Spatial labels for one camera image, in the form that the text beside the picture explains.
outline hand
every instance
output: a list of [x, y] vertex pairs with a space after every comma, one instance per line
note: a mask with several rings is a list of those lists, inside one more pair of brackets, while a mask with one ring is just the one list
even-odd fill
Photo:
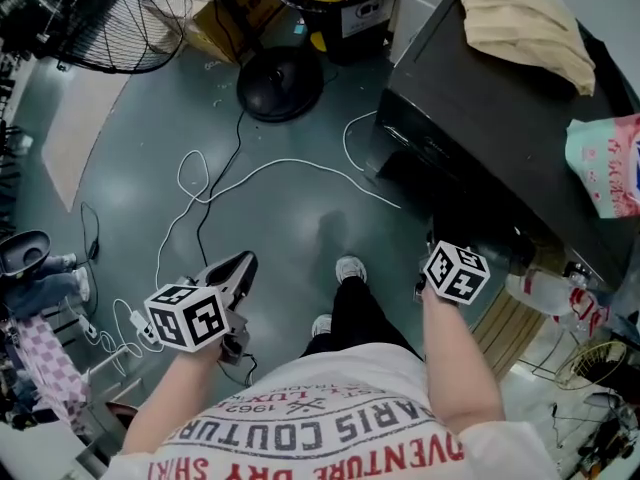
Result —
[[424, 288], [422, 289], [422, 304], [425, 308], [428, 309], [442, 304], [448, 304], [449, 306], [453, 306], [455, 308], [458, 307], [458, 304], [456, 302], [440, 297], [435, 292], [433, 286], [431, 286], [431, 283], [429, 283], [429, 281], [426, 282]]
[[206, 363], [215, 363], [220, 359], [222, 354], [222, 337], [211, 342], [206, 347], [201, 348], [197, 352], [185, 352], [183, 355], [195, 361], [203, 361]]

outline pink checkered fabric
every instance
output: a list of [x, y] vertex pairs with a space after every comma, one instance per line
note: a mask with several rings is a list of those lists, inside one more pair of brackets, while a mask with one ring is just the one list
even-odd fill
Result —
[[20, 347], [16, 349], [25, 369], [38, 388], [42, 401], [75, 432], [87, 429], [80, 422], [89, 385], [76, 370], [49, 323], [37, 315], [16, 322]]

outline fan base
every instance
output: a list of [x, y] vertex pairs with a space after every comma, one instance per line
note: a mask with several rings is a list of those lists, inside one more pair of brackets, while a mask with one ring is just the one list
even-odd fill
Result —
[[324, 80], [313, 52], [277, 46], [258, 53], [240, 70], [237, 87], [240, 105], [251, 117], [279, 123], [313, 107]]

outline white cable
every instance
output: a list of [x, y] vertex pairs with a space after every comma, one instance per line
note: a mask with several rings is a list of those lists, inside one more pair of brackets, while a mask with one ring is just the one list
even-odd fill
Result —
[[374, 110], [373, 112], [369, 112], [368, 114], [364, 114], [363, 116], [352, 119], [347, 123], [347, 126], [344, 127], [344, 131], [342, 132], [342, 147], [344, 148], [344, 154], [347, 155], [347, 158], [349, 159], [349, 162], [351, 162], [351, 165], [353, 165], [360, 172], [364, 172], [364, 169], [353, 161], [353, 159], [351, 158], [351, 155], [349, 154], [349, 150], [347, 149], [347, 132], [349, 131], [349, 127], [352, 124], [357, 123], [358, 121], [360, 121], [361, 119], [364, 119], [365, 117], [372, 116], [376, 112], [377, 110]]
[[[69, 308], [69, 310], [75, 314], [78, 318], [82, 317], [84, 318], [83, 315], [80, 315], [79, 313], [77, 313], [72, 307], [71, 304], [69, 304], [69, 300], [65, 297], [65, 301], [67, 303], [67, 307]], [[84, 336], [86, 338], [86, 340], [89, 342], [89, 344], [95, 346], [101, 345], [102, 349], [107, 353], [107, 354], [115, 354], [116, 352], [122, 350], [123, 348], [126, 348], [127, 351], [134, 357], [137, 357], [139, 359], [141, 359], [144, 354], [142, 352], [142, 349], [139, 347], [139, 345], [137, 343], [134, 342], [127, 342], [124, 340], [124, 337], [122, 336], [122, 330], [120, 329], [120, 324], [118, 323], [118, 314], [116, 313], [116, 304], [120, 302], [121, 304], [123, 304], [128, 310], [129, 310], [129, 314], [133, 313], [133, 311], [131, 310], [131, 306], [129, 306], [129, 304], [122, 299], [115, 299], [113, 301], [113, 305], [112, 305], [112, 309], [113, 309], [113, 318], [115, 320], [116, 323], [116, 330], [118, 331], [118, 337], [120, 338], [120, 341], [122, 342], [120, 345], [116, 345], [116, 340], [113, 338], [113, 336], [111, 336], [111, 334], [109, 334], [107, 331], [100, 331], [100, 333], [98, 334], [98, 339], [94, 342], [91, 340], [89, 334], [84, 331]], [[145, 349], [147, 349], [149, 352], [154, 352], [154, 353], [159, 353], [162, 352], [164, 350], [164, 345], [161, 344], [159, 349], [152, 349], [149, 348], [145, 343], [144, 343], [144, 338], [140, 337], [140, 333], [136, 333], [136, 336], [138, 338], [138, 341], [140, 342], [140, 345], [142, 345]], [[113, 361], [113, 367], [118, 371], [118, 373], [120, 375], [122, 375], [123, 377], [127, 376], [127, 373], [124, 369], [124, 367], [122, 366], [122, 363], [120, 363], [120, 359], [115, 359]]]
[[[202, 160], [202, 164], [204, 166], [204, 170], [206, 172], [206, 177], [207, 177], [206, 178], [207, 179], [206, 185], [203, 188], [201, 188], [195, 194], [189, 192], [182, 185], [182, 183], [180, 182], [180, 173], [181, 173], [182, 167], [183, 167], [185, 161], [187, 160], [187, 158], [189, 158], [191, 155], [194, 155], [194, 154], [197, 154], [198, 156], [200, 156], [200, 159]], [[308, 160], [302, 160], [300, 158], [279, 158], [277, 160], [272, 160], [271, 162], [268, 162], [268, 163], [266, 163], [264, 165], [261, 165], [257, 169], [254, 169], [249, 174], [247, 174], [244, 178], [242, 178], [240, 181], [238, 181], [237, 183], [234, 183], [233, 185], [221, 190], [217, 194], [214, 194], [209, 199], [199, 199], [199, 196], [208, 188], [208, 185], [209, 185], [209, 171], [208, 171], [208, 168], [207, 168], [207, 161], [205, 160], [204, 155], [202, 154], [202, 152], [194, 149], [192, 151], [189, 151], [184, 156], [184, 158], [180, 162], [180, 166], [178, 167], [178, 175], [176, 176], [176, 179], [178, 180], [178, 186], [180, 187], [180, 190], [182, 190], [185, 194], [187, 194], [191, 198], [191, 200], [189, 201], [189, 204], [187, 205], [185, 210], [180, 215], [178, 215], [175, 219], [173, 219], [173, 221], [169, 225], [169, 229], [167, 229], [167, 234], [165, 235], [164, 240], [162, 240], [162, 243], [160, 244], [160, 248], [158, 249], [158, 257], [157, 257], [157, 261], [156, 261], [156, 275], [155, 275], [156, 290], [160, 289], [160, 286], [158, 284], [158, 276], [160, 274], [160, 256], [162, 255], [162, 249], [164, 249], [164, 246], [166, 245], [167, 241], [169, 240], [169, 236], [171, 235], [171, 231], [173, 230], [173, 227], [176, 225], [176, 223], [182, 217], [184, 217], [189, 212], [189, 210], [191, 209], [191, 206], [193, 205], [193, 203], [195, 201], [197, 201], [200, 204], [209, 204], [210, 202], [214, 201], [215, 199], [217, 199], [221, 195], [226, 194], [227, 192], [233, 190], [236, 187], [239, 187], [240, 185], [245, 183], [247, 180], [249, 180], [249, 178], [251, 178], [255, 174], [259, 173], [260, 171], [262, 171], [262, 170], [264, 170], [264, 169], [266, 169], [268, 167], [271, 167], [272, 165], [281, 164], [281, 163], [285, 163], [285, 162], [292, 162], [292, 163], [309, 165], [311, 167], [315, 167], [316, 169], [320, 169], [321, 171], [327, 171], [327, 172], [331, 172], [331, 173], [334, 173], [334, 174], [338, 174], [339, 176], [342, 176], [343, 178], [349, 180], [358, 190], [360, 190], [364, 194], [367, 194], [367, 195], [369, 195], [371, 197], [375, 197], [376, 199], [379, 199], [383, 203], [387, 203], [388, 205], [393, 206], [394, 208], [400, 209], [400, 207], [397, 204], [392, 203], [391, 201], [388, 201], [384, 197], [381, 197], [381, 196], [379, 196], [377, 194], [374, 194], [373, 192], [370, 192], [370, 191], [362, 188], [360, 185], [358, 185], [358, 183], [356, 183], [353, 180], [353, 178], [351, 178], [350, 176], [346, 175], [345, 173], [343, 173], [341, 171], [338, 171], [336, 169], [332, 169], [331, 167], [326, 167], [324, 165], [319, 165], [319, 164], [316, 164], [316, 163], [313, 163], [313, 162], [309, 162]]]

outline shoe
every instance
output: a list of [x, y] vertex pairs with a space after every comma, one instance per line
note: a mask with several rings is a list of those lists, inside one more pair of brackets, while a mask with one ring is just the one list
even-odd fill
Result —
[[89, 276], [85, 267], [73, 271], [73, 275], [78, 281], [80, 298], [82, 302], [88, 302], [91, 297], [91, 285], [89, 284]]
[[78, 257], [73, 253], [65, 254], [62, 257], [62, 264], [64, 268], [74, 268], [78, 264]]
[[367, 269], [364, 268], [364, 263], [355, 256], [343, 256], [336, 262], [336, 277], [338, 282], [342, 282], [347, 277], [359, 277], [365, 283], [367, 282]]
[[311, 326], [311, 337], [318, 334], [329, 334], [331, 332], [331, 315], [320, 315]]

